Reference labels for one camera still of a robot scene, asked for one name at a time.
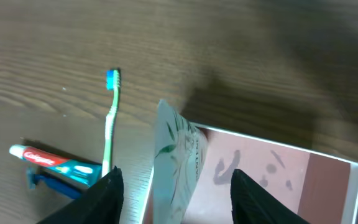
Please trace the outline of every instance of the pink surface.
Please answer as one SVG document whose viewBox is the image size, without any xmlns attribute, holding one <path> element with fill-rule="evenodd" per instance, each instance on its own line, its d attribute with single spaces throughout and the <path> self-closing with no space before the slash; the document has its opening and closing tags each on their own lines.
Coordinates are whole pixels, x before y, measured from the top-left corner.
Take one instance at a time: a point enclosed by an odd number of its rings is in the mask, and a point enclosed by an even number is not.
<svg viewBox="0 0 358 224">
<path fill-rule="evenodd" d="M 206 162 L 182 223 L 232 223 L 234 169 L 243 170 L 297 213 L 309 153 L 216 131 L 208 138 Z"/>
</svg>

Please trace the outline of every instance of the stain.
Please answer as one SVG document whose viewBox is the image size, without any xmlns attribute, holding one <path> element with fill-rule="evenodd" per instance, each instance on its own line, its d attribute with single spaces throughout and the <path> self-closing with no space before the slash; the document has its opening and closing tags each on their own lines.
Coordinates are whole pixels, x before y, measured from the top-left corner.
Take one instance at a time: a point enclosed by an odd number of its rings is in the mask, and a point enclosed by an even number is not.
<svg viewBox="0 0 358 224">
<path fill-rule="evenodd" d="M 269 174 L 274 174 L 274 173 L 276 173 L 276 171 L 277 171 L 277 167 L 276 167 L 275 165 L 273 165 L 273 164 L 268 164 L 268 165 L 266 166 L 266 170 L 267 170 L 267 172 L 268 172 Z"/>
<path fill-rule="evenodd" d="M 231 176 L 233 175 L 234 170 L 237 168 L 237 166 L 240 163 L 240 157 L 241 157 L 240 150 L 236 150 L 234 152 L 234 157 L 231 164 L 222 175 L 219 175 L 219 173 L 224 170 L 224 162 L 223 159 L 219 160 L 215 168 L 215 174 L 213 178 L 214 184 L 222 185 L 222 184 L 231 183 Z"/>
<path fill-rule="evenodd" d="M 287 188 L 288 188 L 289 190 L 292 190 L 292 183 L 291 183 L 290 180 L 287 180 L 287 181 L 285 182 L 285 186 L 287 186 Z"/>
<path fill-rule="evenodd" d="M 266 180 L 266 177 L 263 175 L 262 176 L 262 180 L 259 181 L 259 184 L 263 187 L 266 188 L 269 184 L 269 182 Z"/>
<path fill-rule="evenodd" d="M 281 157 L 273 150 L 270 150 L 270 152 L 273 154 L 274 158 L 276 158 L 277 162 L 285 169 L 285 165 L 281 160 Z"/>
</svg>

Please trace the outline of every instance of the brown panel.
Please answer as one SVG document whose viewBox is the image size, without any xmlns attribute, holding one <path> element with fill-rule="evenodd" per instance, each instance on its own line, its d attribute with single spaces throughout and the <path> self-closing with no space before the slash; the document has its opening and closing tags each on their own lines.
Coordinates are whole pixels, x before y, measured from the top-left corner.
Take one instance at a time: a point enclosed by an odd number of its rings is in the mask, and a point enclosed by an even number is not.
<svg viewBox="0 0 358 224">
<path fill-rule="evenodd" d="M 310 223 L 340 223 L 349 173 L 350 164 L 311 154 L 298 215 Z"/>
</svg>

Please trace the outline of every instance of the toothpaste tube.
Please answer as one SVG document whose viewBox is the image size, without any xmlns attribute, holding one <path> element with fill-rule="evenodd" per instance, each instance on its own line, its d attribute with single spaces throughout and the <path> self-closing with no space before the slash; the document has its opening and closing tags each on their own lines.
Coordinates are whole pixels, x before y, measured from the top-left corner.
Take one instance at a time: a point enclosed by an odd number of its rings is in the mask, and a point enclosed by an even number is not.
<svg viewBox="0 0 358 224">
<path fill-rule="evenodd" d="M 155 130 L 154 224 L 181 223 L 206 153 L 205 135 L 161 100 Z"/>
<path fill-rule="evenodd" d="M 99 179 L 101 166 L 66 159 L 30 146 L 13 145 L 9 153 L 19 159 L 46 167 L 91 187 Z"/>
</svg>

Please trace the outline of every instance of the open box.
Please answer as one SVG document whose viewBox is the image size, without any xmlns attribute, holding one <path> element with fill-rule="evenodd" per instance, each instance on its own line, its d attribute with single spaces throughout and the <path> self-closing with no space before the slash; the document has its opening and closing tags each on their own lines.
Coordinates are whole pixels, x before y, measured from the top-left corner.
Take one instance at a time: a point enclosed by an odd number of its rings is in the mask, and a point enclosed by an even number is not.
<svg viewBox="0 0 358 224">
<path fill-rule="evenodd" d="M 208 152 L 182 223 L 233 223 L 230 187 L 234 169 L 244 171 L 310 223 L 356 222 L 358 163 L 211 126 L 195 126 L 208 132 Z"/>
</svg>

